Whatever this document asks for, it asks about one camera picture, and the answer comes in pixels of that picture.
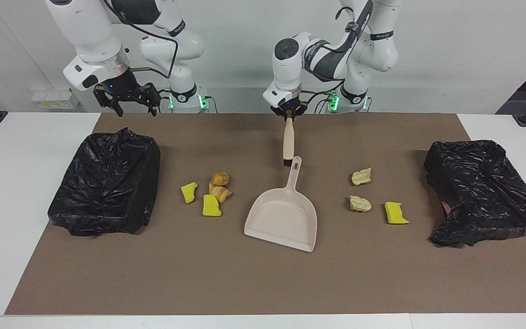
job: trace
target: black plastic bag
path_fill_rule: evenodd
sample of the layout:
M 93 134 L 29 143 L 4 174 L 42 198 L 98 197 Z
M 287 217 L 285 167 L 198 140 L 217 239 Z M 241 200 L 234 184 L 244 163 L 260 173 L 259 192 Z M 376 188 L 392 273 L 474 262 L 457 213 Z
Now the black plastic bag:
M 526 235 L 526 184 L 500 145 L 491 140 L 435 142 L 425 167 L 427 183 L 446 212 L 432 242 L 473 246 Z
M 72 235 L 136 233 L 152 214 L 159 148 L 125 128 L 87 137 L 48 209 L 50 221 Z

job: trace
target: food scrap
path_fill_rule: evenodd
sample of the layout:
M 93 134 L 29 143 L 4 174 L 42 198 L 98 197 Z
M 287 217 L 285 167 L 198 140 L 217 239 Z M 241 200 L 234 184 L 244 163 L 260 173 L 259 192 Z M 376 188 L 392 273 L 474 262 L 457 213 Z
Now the food scrap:
M 392 224 L 409 223 L 403 218 L 403 211 L 401 211 L 401 204 L 397 202 L 386 202 L 384 209 L 387 212 L 387 220 Z
M 371 168 L 356 171 L 352 175 L 352 183 L 354 185 L 363 185 L 371 183 Z
M 350 196 L 350 209 L 355 211 L 367 212 L 371 210 L 372 205 L 369 200 L 359 196 Z
M 216 173 L 212 176 L 212 183 L 215 186 L 225 186 L 228 184 L 230 177 L 227 173 Z
M 198 184 L 193 182 L 180 188 L 182 190 L 182 194 L 184 194 L 184 200 L 186 200 L 186 203 L 194 201 L 194 191 L 196 191 L 197 187 Z
M 212 194 L 204 196 L 204 207 L 202 208 L 202 215 L 209 217 L 219 217 L 223 213 L 219 209 L 219 202 Z
M 208 184 L 208 187 L 209 193 L 214 195 L 220 203 L 225 202 L 227 196 L 232 194 L 232 192 L 227 190 L 224 186 L 216 186 L 212 182 Z

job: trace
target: tabletop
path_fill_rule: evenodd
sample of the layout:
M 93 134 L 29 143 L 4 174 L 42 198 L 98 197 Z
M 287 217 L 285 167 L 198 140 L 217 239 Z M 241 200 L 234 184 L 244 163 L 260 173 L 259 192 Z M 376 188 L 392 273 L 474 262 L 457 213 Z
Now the tabletop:
M 3 316 L 44 231 L 65 169 L 99 114 L 12 113 L 0 124 L 0 328 L 526 327 L 526 314 L 350 314 L 306 316 Z M 526 182 L 526 128 L 510 116 L 459 115 L 470 139 L 492 139 Z

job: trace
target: dustpan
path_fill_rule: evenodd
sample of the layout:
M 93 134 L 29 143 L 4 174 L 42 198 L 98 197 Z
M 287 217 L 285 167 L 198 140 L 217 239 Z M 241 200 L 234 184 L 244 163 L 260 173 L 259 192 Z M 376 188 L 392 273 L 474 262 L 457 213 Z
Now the dustpan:
M 296 156 L 283 189 L 264 192 L 255 200 L 245 223 L 249 237 L 312 252 L 316 245 L 316 209 L 296 191 L 301 158 Z

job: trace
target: yellow foam piece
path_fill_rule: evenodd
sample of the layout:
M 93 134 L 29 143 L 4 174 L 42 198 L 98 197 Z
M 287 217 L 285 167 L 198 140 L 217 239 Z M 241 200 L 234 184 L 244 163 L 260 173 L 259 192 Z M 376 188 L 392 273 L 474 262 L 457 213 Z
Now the yellow foam piece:
M 223 213 L 219 209 L 219 202 L 216 196 L 207 194 L 204 196 L 204 208 L 202 208 L 202 214 L 209 217 L 220 217 Z
M 184 200 L 186 200 L 186 203 L 194 201 L 194 191 L 196 191 L 197 187 L 198 184 L 196 184 L 196 182 L 180 187 L 182 194 L 184 194 Z
M 403 218 L 403 211 L 401 211 L 401 204 L 397 202 L 386 202 L 384 209 L 387 212 L 387 220 L 392 224 L 409 223 Z

